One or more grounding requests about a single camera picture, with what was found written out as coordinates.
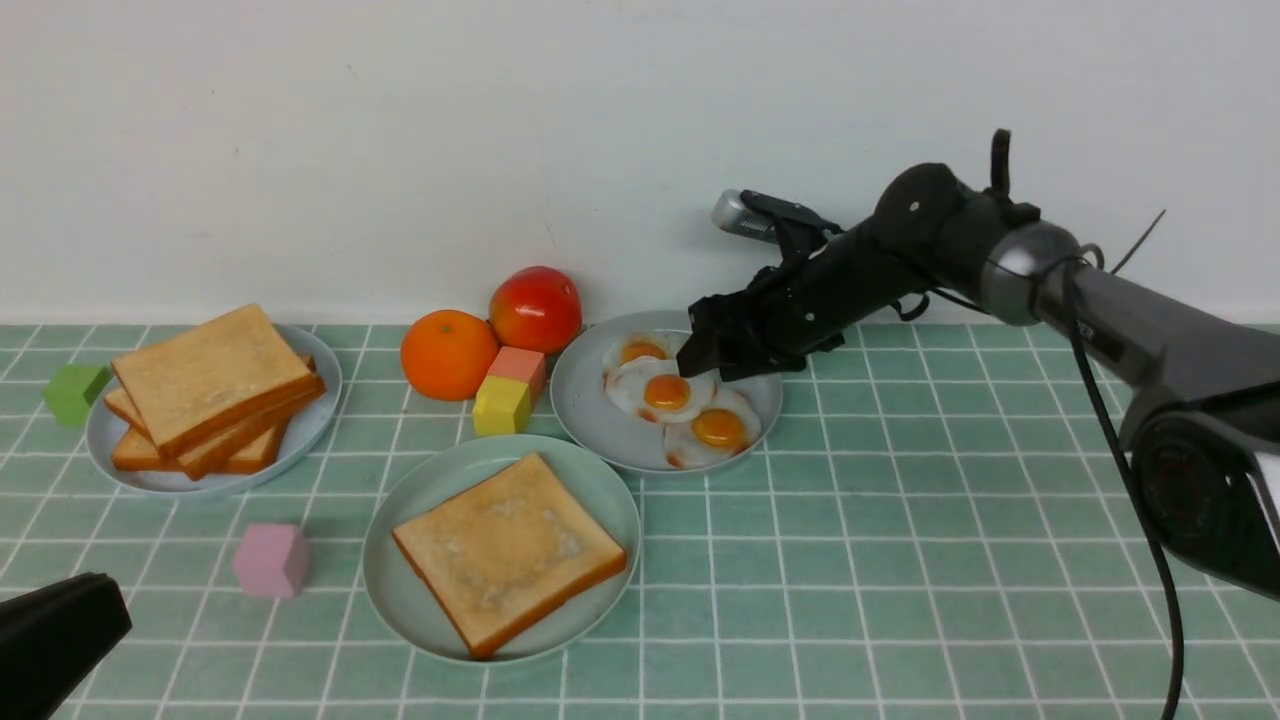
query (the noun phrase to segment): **egg yolk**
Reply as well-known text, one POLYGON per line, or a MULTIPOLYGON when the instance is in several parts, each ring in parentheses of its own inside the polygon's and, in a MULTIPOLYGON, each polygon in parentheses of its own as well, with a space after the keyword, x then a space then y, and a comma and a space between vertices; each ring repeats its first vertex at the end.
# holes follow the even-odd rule
POLYGON ((689 380, 680 375, 657 375, 645 383, 644 401, 659 410, 680 410, 689 402, 689 380))
POLYGON ((636 357, 657 357, 666 360, 667 354, 652 342, 632 342, 622 348, 622 363, 630 363, 636 357))
POLYGON ((694 418, 694 436, 712 447, 732 447, 742 443, 746 428, 736 413, 712 407, 694 418))

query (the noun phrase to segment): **green cube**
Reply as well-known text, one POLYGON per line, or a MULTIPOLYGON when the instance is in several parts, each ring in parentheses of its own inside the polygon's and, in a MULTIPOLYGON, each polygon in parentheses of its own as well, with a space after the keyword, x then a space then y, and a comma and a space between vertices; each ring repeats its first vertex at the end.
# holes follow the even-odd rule
POLYGON ((45 402, 60 424, 83 425, 88 420, 90 407, 110 380, 110 368, 64 365, 45 386, 45 402))

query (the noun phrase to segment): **tomato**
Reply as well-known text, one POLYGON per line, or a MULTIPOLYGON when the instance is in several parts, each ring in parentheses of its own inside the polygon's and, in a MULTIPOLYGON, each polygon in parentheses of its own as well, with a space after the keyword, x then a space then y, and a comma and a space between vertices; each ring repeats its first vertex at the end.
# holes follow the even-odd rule
POLYGON ((582 302, 568 275, 535 265, 498 286, 489 301, 489 323, 503 345, 550 355, 582 329, 582 302))

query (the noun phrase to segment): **plate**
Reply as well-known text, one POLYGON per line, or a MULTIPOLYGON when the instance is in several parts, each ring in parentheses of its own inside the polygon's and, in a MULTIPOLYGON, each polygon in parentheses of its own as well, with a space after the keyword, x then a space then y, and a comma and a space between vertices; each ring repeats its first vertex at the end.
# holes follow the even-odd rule
POLYGON ((422 652, 465 665, 507 665, 556 652, 586 634, 617 605, 639 562, 640 511, 622 478, 576 445, 520 434, 465 442, 410 470, 374 515, 365 538, 364 574, 378 615, 422 652), (392 530, 530 452, 543 456, 582 507, 627 551, 627 568, 516 635, 490 660, 474 660, 435 596, 396 547, 392 530))
POLYGON ((333 350, 316 336, 292 325, 275 325, 275 329, 279 331, 284 342, 289 343, 289 347, 298 351, 300 355, 315 357, 316 373, 324 378, 325 393, 289 421, 289 429, 284 433, 284 441, 280 442, 280 452, 270 468, 252 475, 210 474, 195 483, 182 473, 125 473, 116 470, 115 465, 111 464, 111 451, 115 450, 129 425, 108 410, 104 402, 106 393, 120 386, 120 380, 111 378, 102 393, 93 401, 93 407, 88 413, 88 423, 84 427, 84 445, 88 446, 88 456, 97 465, 97 469, 134 493, 172 500, 197 500, 244 492, 275 478, 306 457, 307 452, 320 441, 320 436, 324 434, 329 423, 333 421, 338 409, 338 397, 342 395, 342 366, 338 365, 338 356, 334 355, 333 350))
MULTIPOLYGON (((609 347, 634 332, 690 332, 689 314, 682 310, 653 310, 622 315, 591 327, 577 337, 556 361, 552 372, 552 407, 564 430, 582 447, 609 464, 649 475, 704 475, 722 470, 755 450, 782 413, 782 378, 756 375, 726 387, 737 389, 760 416, 760 437, 727 460, 700 468, 672 468, 662 450, 662 429, 653 423, 620 411, 600 383, 602 359, 609 347)), ((714 370, 719 382, 719 370, 714 370)))

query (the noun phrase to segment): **black cable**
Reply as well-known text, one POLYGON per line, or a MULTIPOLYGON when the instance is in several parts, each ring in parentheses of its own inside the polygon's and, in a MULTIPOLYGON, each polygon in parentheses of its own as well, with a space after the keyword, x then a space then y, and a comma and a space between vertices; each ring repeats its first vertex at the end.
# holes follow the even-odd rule
MULTIPOLYGON (((1121 265, 1133 256, 1134 250, 1142 245, 1142 240, 1134 245, 1129 255, 1125 255, 1120 265, 1116 265, 1115 273, 1121 265)), ((1129 500, 1133 502, 1138 511, 1138 520, 1142 524, 1143 534, 1147 538, 1147 548, 1151 551, 1151 557, 1156 562, 1156 573, 1160 575, 1160 584, 1165 591, 1165 605, 1169 609, 1169 630, 1170 630, 1170 643, 1172 662, 1169 669, 1169 689, 1165 694, 1165 708, 1161 712, 1161 720, 1172 720, 1174 714, 1178 712, 1178 701, 1181 697, 1183 689, 1183 666, 1184 666, 1184 637, 1183 637, 1183 614, 1178 605, 1178 588, 1174 585, 1174 575, 1169 569, 1169 560, 1165 557, 1165 551, 1156 542, 1155 534, 1151 529, 1151 521, 1147 514, 1142 510, 1142 497, 1138 488, 1137 480, 1133 477, 1133 468, 1129 466, 1129 461, 1124 456, 1124 450, 1120 447, 1120 439, 1116 437, 1116 429, 1111 424, 1111 416, 1107 413, 1106 405, 1102 402, 1102 393, 1098 391, 1098 380, 1093 377, 1093 369, 1089 366, 1089 360, 1084 355, 1084 338, 1080 334, 1079 325, 1079 313, 1078 302, 1080 300, 1080 288, 1075 282, 1075 273, 1079 272, 1080 264, 1084 263, 1083 258, 1071 256, 1079 263, 1071 263, 1066 266, 1062 274, 1062 305, 1065 305, 1066 311, 1066 324, 1069 328, 1068 337, 1071 341, 1071 354, 1075 355, 1075 364, 1080 370, 1080 380, 1084 383, 1084 389, 1089 395, 1089 402, 1093 405, 1093 411, 1098 416, 1098 424, 1102 425, 1102 434, 1107 438, 1107 447, 1111 450, 1111 457, 1116 462, 1116 469, 1120 470, 1120 479, 1124 482, 1125 489, 1129 492, 1129 500)))

